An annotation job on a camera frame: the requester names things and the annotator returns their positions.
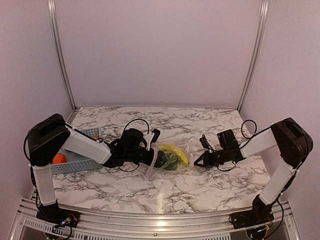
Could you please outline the dark green fake vegetable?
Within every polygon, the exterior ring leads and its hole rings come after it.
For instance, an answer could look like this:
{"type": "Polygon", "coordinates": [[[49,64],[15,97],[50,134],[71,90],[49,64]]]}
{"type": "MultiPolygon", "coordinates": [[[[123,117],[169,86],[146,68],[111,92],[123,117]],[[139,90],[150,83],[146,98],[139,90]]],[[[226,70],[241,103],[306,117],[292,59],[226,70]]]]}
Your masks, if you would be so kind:
{"type": "Polygon", "coordinates": [[[179,163],[180,163],[179,157],[176,155],[172,155],[168,159],[168,165],[164,169],[167,171],[175,171],[178,169],[179,163]]]}

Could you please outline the yellow fake banana bunch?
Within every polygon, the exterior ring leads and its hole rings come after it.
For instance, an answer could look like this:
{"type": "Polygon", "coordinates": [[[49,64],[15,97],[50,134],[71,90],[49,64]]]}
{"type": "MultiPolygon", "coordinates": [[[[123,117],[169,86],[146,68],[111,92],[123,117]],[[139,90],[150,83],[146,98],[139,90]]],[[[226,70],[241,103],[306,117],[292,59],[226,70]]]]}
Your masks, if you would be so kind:
{"type": "Polygon", "coordinates": [[[160,149],[165,152],[166,154],[169,154],[170,157],[176,156],[179,160],[179,162],[186,168],[189,167],[189,159],[187,155],[177,146],[173,144],[161,144],[160,149]]]}

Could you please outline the clear zip top bag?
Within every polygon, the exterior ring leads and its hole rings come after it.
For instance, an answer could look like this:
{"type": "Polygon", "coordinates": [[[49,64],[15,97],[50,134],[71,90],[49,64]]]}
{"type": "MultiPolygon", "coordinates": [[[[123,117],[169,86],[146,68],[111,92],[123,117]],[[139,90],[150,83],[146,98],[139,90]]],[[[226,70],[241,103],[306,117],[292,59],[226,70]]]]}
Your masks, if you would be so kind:
{"type": "Polygon", "coordinates": [[[151,148],[154,150],[151,164],[143,173],[148,181],[187,170],[191,165],[196,146],[192,142],[176,140],[153,144],[151,148]]]}

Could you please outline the fake orange fruit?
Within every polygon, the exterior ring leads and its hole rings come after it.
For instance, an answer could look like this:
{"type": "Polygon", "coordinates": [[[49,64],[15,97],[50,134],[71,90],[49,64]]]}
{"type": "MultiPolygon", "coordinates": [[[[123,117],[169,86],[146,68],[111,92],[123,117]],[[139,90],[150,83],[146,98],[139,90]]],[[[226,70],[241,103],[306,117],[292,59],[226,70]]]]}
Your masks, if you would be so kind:
{"type": "Polygon", "coordinates": [[[59,165],[59,164],[65,164],[67,162],[67,158],[62,153],[57,153],[55,157],[53,158],[53,164],[59,165]]]}

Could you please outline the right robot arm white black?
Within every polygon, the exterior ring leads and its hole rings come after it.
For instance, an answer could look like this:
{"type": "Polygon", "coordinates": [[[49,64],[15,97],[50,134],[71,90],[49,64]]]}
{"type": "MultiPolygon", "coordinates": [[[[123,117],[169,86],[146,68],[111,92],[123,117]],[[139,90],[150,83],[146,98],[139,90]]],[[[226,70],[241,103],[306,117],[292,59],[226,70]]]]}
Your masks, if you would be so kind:
{"type": "Polygon", "coordinates": [[[204,153],[194,165],[212,168],[231,162],[234,165],[268,150],[277,149],[280,162],[265,188],[252,202],[247,219],[258,224],[267,216],[274,203],[287,190],[295,179],[300,167],[307,160],[314,147],[312,137],[291,117],[273,123],[269,127],[247,137],[239,143],[233,130],[217,134],[221,149],[213,149],[205,136],[200,138],[204,153]]]}

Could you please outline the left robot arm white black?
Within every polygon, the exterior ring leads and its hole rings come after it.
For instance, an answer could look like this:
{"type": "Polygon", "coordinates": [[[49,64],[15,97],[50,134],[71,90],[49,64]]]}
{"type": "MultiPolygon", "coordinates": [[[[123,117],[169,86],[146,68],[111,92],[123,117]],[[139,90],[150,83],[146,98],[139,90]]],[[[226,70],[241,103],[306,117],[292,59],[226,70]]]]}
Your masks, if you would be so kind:
{"type": "Polygon", "coordinates": [[[160,169],[168,164],[166,154],[152,147],[160,133],[156,128],[148,129],[144,134],[138,129],[125,127],[120,138],[108,143],[69,125],[58,113],[38,123],[28,131],[23,151],[30,164],[39,212],[53,223],[63,219],[52,179],[53,160],[60,150],[84,156],[109,169],[121,167],[124,163],[143,164],[149,170],[160,169]]]}

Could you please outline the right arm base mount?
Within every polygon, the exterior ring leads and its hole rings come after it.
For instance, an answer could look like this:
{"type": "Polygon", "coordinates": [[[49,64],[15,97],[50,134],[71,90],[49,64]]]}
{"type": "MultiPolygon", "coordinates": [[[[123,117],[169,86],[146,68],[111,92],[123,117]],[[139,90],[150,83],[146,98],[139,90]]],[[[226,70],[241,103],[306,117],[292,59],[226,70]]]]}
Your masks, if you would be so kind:
{"type": "Polygon", "coordinates": [[[250,210],[234,212],[229,215],[228,220],[234,229],[261,225],[274,220],[272,207],[272,204],[264,204],[260,197],[257,196],[253,200],[250,210]]]}

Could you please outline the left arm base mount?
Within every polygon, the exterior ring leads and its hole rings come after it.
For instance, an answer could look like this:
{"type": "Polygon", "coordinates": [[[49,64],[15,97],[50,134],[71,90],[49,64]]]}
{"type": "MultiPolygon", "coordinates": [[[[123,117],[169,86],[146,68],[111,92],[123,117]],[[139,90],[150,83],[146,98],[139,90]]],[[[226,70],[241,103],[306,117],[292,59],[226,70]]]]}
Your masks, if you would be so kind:
{"type": "Polygon", "coordinates": [[[40,220],[64,226],[70,225],[76,228],[79,222],[80,213],[78,211],[60,208],[58,201],[51,205],[43,205],[36,199],[37,214],[40,220]]]}

